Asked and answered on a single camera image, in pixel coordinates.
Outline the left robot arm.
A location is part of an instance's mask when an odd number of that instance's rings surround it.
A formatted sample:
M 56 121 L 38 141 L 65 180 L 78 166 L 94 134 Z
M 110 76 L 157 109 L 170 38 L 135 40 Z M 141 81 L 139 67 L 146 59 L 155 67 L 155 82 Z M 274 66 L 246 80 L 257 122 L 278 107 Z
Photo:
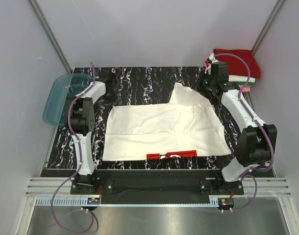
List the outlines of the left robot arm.
M 91 134 L 95 127 L 94 104 L 100 98 L 113 98 L 115 78 L 111 70 L 98 77 L 94 70 L 88 87 L 66 99 L 65 127 L 71 133 L 77 162 L 73 183 L 75 188 L 82 188 L 88 194 L 95 193 L 99 187 L 91 147 Z

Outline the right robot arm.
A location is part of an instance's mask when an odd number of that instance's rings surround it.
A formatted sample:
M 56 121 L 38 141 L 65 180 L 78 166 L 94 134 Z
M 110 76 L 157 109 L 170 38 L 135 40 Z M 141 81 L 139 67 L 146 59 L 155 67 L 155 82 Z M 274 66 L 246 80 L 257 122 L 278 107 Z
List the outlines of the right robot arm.
M 232 114 L 240 136 L 234 159 L 210 183 L 210 190 L 226 194 L 251 171 L 267 172 L 274 163 L 277 128 L 267 125 L 245 101 L 240 87 L 229 80 L 225 62 L 208 63 L 199 86 L 212 93 Z

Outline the white t-shirt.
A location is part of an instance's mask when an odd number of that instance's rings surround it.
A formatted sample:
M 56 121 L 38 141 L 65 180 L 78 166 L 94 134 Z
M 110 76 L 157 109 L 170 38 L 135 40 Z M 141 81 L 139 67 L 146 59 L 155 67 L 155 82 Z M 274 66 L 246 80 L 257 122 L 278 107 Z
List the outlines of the white t-shirt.
M 103 161 L 143 161 L 151 154 L 183 151 L 201 157 L 231 154 L 224 126 L 210 101 L 198 92 L 175 83 L 168 103 L 111 109 Z

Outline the teal plastic bin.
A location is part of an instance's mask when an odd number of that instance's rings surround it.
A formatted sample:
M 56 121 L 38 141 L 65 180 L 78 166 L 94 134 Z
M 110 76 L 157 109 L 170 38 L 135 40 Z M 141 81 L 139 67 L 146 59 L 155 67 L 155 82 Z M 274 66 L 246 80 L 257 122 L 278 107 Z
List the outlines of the teal plastic bin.
M 58 77 L 52 85 L 44 108 L 44 122 L 53 126 L 63 126 L 66 118 L 66 99 L 84 91 L 92 81 L 92 76 L 84 73 L 65 74 Z

